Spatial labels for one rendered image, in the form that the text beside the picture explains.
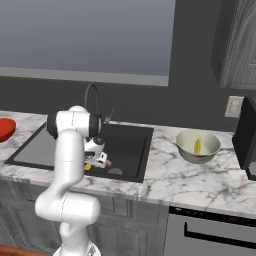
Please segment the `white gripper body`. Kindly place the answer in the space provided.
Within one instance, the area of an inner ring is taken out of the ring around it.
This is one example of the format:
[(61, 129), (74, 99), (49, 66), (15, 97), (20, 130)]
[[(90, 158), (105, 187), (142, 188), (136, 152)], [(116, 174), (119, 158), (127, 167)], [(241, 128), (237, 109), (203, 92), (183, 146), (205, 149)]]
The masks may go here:
[(99, 168), (105, 168), (107, 162), (107, 154), (102, 152), (98, 158), (95, 159), (94, 165)]

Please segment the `black sink basin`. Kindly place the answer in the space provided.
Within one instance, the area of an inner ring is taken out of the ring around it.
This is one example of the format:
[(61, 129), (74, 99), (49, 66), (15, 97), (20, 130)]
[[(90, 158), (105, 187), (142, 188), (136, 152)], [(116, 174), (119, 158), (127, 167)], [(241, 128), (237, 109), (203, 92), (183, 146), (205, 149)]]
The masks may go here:
[[(91, 167), (87, 176), (142, 183), (145, 176), (153, 128), (129, 125), (103, 125), (100, 137), (105, 140), (104, 152), (111, 168)], [(6, 164), (54, 170), (56, 141), (43, 124)]]

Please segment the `grey faucet lever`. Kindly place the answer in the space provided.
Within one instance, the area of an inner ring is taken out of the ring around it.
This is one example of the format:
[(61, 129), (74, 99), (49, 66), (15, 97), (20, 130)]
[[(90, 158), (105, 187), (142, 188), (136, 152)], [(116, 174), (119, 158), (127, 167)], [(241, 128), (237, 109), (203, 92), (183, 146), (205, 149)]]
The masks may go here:
[(114, 109), (112, 109), (111, 113), (105, 118), (104, 123), (108, 124), (111, 121), (111, 117), (114, 113)]

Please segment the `dark grey gooseneck faucet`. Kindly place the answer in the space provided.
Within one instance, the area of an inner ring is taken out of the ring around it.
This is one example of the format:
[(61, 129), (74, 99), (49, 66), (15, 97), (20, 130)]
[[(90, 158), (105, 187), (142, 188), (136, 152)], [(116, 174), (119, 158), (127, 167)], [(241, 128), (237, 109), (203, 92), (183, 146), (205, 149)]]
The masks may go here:
[(96, 86), (96, 84), (94, 83), (90, 83), (86, 90), (85, 90), (85, 95), (84, 95), (84, 105), (85, 105), (85, 109), (88, 110), (88, 104), (89, 104), (89, 94), (91, 90), (95, 91), (95, 102), (96, 102), (96, 110), (97, 110), (97, 115), (101, 118), (101, 112), (100, 112), (100, 104), (99, 104), (99, 93), (98, 93), (98, 88)]

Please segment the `red bowl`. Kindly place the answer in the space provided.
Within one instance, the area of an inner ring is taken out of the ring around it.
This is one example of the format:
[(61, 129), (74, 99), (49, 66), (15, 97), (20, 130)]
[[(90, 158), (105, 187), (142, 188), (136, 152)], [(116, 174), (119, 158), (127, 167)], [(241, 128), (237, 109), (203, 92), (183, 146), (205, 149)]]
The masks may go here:
[(7, 141), (15, 132), (16, 122), (9, 118), (0, 118), (0, 143)]

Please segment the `pale green bowl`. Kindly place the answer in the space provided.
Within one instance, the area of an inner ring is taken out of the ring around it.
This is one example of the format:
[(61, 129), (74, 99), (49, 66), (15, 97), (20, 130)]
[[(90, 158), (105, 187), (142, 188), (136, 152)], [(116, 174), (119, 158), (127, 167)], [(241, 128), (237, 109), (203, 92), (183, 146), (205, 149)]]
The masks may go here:
[[(201, 139), (200, 154), (194, 153), (194, 144)], [(221, 144), (217, 137), (205, 130), (185, 129), (176, 136), (176, 145), (183, 159), (193, 164), (204, 164), (213, 159), (220, 150)]]

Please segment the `grey drawer front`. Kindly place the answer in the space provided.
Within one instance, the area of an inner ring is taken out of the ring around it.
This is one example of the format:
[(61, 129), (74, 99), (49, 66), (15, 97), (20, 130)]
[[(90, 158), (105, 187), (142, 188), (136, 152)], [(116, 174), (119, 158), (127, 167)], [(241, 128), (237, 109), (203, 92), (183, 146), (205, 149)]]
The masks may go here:
[(139, 220), (142, 217), (156, 220), (168, 213), (168, 207), (143, 201), (134, 201), (119, 197), (113, 198), (114, 213), (123, 217)]

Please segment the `grey cupboard door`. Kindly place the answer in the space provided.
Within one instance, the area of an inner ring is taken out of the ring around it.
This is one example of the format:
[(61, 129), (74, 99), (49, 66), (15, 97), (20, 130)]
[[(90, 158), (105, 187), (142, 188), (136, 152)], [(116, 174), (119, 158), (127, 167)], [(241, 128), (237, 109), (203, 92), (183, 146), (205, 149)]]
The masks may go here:
[(32, 185), (25, 195), (0, 185), (0, 210), (4, 224), (17, 247), (52, 255), (61, 245), (58, 225), (35, 213), (35, 200), (45, 190)]
[(88, 227), (102, 256), (163, 256), (165, 230), (124, 218), (101, 215)]

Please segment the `grey window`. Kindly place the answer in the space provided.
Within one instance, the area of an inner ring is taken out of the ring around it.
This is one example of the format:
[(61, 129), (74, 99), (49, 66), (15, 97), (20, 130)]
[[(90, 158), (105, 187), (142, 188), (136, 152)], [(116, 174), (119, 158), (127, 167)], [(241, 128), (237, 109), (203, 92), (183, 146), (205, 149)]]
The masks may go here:
[(177, 0), (0, 0), (0, 76), (167, 86)]

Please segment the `grey dishwasher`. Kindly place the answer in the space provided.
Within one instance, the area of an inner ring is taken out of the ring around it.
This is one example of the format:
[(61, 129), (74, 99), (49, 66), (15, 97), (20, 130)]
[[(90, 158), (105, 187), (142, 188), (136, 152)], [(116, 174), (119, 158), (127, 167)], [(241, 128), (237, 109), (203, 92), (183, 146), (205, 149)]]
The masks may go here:
[(256, 256), (256, 220), (170, 206), (164, 256)]

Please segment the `black countertop appliance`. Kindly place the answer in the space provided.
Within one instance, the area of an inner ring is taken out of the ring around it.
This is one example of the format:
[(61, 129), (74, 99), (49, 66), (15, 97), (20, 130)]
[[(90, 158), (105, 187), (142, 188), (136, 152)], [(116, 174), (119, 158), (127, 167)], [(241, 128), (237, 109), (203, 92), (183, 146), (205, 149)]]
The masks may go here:
[(240, 168), (256, 181), (256, 98), (244, 98), (232, 143)]

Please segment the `white wall outlet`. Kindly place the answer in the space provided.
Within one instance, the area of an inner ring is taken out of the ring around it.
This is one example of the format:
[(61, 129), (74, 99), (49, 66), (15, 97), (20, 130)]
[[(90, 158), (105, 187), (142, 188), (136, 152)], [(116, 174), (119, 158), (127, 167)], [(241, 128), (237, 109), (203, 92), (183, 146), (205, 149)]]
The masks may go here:
[(238, 118), (240, 116), (243, 96), (230, 96), (227, 102), (225, 117)]

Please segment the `grey wall cupboard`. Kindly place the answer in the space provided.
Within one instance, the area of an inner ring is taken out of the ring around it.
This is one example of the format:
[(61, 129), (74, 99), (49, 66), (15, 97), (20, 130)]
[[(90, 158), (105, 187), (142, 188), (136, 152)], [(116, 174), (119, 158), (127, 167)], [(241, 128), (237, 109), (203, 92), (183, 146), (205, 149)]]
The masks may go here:
[(221, 0), (210, 62), (221, 88), (256, 91), (256, 0)]

